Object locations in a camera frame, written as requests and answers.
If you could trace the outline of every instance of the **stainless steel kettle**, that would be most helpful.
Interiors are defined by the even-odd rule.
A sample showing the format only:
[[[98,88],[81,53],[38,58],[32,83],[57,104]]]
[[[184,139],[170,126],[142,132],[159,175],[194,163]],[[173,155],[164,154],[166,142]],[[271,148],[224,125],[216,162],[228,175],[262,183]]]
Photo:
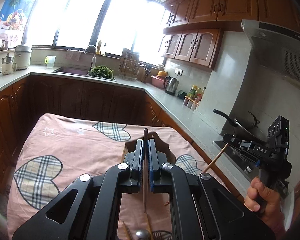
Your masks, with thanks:
[[[169,95],[173,95],[177,91],[179,81],[176,78],[172,78],[170,76],[166,77],[163,82],[164,91],[168,93]]]

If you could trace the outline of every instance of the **gray countertop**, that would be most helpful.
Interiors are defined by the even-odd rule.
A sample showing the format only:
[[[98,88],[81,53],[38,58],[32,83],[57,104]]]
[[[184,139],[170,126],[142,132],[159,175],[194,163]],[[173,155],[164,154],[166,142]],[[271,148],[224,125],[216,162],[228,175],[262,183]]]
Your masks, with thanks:
[[[209,158],[213,159],[219,153],[219,150],[212,144],[212,142],[214,140],[222,140],[222,136],[195,115],[194,111],[184,106],[183,101],[178,99],[178,97],[168,95],[164,92],[164,90],[151,84],[144,84],[140,81],[131,81],[118,76],[115,77],[116,82],[114,82],[86,76],[52,72],[58,68],[59,67],[47,69],[46,66],[43,65],[30,65],[28,69],[14,71],[9,75],[0,74],[0,91],[29,75],[65,77],[145,90],[145,92],[194,140],[194,142],[209,156]],[[221,157],[216,161],[216,165],[237,188],[240,194],[245,197],[247,194],[246,190],[249,187],[250,182],[242,175],[242,173],[224,155],[221,155]]]

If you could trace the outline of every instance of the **stainless steel range hood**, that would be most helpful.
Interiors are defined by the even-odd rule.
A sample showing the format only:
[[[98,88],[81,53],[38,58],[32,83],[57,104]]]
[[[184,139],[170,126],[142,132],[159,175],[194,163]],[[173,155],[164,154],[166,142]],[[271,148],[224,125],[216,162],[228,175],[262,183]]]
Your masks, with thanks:
[[[300,82],[300,33],[284,27],[242,20],[259,63]]]

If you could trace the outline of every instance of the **hand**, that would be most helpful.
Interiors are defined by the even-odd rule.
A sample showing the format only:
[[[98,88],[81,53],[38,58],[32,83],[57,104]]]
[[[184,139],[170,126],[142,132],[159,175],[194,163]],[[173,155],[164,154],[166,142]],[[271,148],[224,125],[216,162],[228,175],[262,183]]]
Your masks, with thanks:
[[[244,200],[245,206],[252,211],[258,211],[260,209],[260,205],[254,201],[258,194],[267,202],[261,220],[277,233],[277,229],[283,227],[284,220],[284,215],[280,210],[280,194],[265,187],[260,179],[255,177],[251,181],[250,187],[247,190],[247,196]]]

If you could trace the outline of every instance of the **finger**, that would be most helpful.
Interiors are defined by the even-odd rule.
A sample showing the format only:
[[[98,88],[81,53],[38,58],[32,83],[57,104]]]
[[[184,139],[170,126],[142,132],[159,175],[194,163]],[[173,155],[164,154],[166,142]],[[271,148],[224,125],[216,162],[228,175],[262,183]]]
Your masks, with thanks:
[[[247,195],[251,199],[255,199],[258,196],[258,190],[253,187],[249,187],[247,190]]]
[[[280,202],[280,195],[278,192],[275,192],[272,189],[269,189],[268,187],[265,187],[265,185],[261,182],[256,184],[256,188],[259,192],[259,195],[268,202],[270,205],[276,205]]]
[[[248,196],[245,198],[244,204],[247,208],[253,211],[258,211],[260,209],[260,205]]]
[[[253,180],[251,181],[251,187],[257,188],[257,184],[259,184],[261,181],[258,177],[254,177]]]

